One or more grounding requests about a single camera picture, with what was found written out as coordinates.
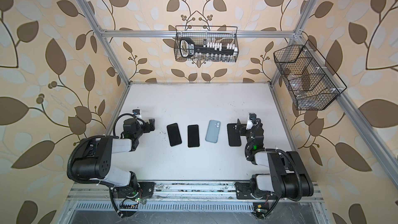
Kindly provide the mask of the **black phone case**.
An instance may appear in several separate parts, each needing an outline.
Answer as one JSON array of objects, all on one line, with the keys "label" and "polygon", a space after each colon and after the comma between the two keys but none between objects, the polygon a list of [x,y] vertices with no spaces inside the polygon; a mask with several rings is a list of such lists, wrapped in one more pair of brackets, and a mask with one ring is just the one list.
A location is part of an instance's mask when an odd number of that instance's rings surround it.
[{"label": "black phone case", "polygon": [[236,124],[229,123],[227,124],[227,133],[228,133],[228,143],[230,147],[240,147],[241,146],[241,138],[240,133],[236,129]]}]

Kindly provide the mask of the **black smartphone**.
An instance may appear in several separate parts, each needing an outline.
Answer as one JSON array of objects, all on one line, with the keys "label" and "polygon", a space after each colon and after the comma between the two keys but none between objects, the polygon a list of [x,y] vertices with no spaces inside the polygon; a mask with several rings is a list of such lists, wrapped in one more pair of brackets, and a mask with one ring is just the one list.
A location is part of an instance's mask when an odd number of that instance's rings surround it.
[{"label": "black smartphone", "polygon": [[182,139],[177,123],[169,124],[167,127],[167,134],[169,137],[170,146],[174,147],[182,144]]}]

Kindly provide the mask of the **light blue phone case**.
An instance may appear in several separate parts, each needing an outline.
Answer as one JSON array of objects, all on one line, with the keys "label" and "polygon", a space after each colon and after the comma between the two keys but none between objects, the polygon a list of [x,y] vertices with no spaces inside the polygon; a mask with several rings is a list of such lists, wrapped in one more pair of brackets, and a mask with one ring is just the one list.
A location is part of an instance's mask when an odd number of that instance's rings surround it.
[{"label": "light blue phone case", "polygon": [[206,132],[205,141],[210,143],[217,143],[221,122],[217,120],[210,120]]}]

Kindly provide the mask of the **black phone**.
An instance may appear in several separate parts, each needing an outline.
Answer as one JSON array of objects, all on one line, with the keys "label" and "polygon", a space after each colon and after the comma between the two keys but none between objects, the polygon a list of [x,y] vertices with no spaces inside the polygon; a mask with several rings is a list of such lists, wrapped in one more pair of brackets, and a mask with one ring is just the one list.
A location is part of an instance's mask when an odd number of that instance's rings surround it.
[{"label": "black phone", "polygon": [[197,124],[188,126],[188,147],[195,148],[200,146],[199,126]]}]

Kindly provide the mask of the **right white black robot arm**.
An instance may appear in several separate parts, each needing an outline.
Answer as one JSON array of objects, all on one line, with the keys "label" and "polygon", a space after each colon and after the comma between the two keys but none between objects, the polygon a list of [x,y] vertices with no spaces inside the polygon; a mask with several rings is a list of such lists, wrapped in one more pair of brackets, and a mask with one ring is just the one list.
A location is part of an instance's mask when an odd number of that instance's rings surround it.
[{"label": "right white black robot arm", "polygon": [[281,199],[298,202],[303,197],[313,196],[313,182],[298,152],[266,148],[263,124],[256,114],[250,114],[246,124],[238,120],[227,127],[229,141],[246,138],[246,160],[269,170],[267,174],[252,175],[247,183],[235,183],[236,197],[239,200],[264,200],[266,204],[270,199],[274,200],[268,206],[254,207],[252,215],[255,218],[266,219]]}]

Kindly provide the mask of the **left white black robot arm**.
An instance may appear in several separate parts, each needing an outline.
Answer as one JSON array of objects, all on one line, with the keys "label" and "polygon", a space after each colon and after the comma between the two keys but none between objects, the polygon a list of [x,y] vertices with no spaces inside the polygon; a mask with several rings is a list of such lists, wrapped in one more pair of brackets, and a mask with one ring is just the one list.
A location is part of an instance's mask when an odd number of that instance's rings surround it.
[{"label": "left white black robot arm", "polygon": [[112,135],[96,135],[78,143],[68,159],[67,177],[78,184],[106,186],[113,209],[125,218],[153,196],[155,183],[139,183],[134,172],[113,165],[112,156],[136,151],[139,138],[155,130],[155,120],[142,120],[139,110],[121,117],[126,120],[120,135],[114,131]]}]

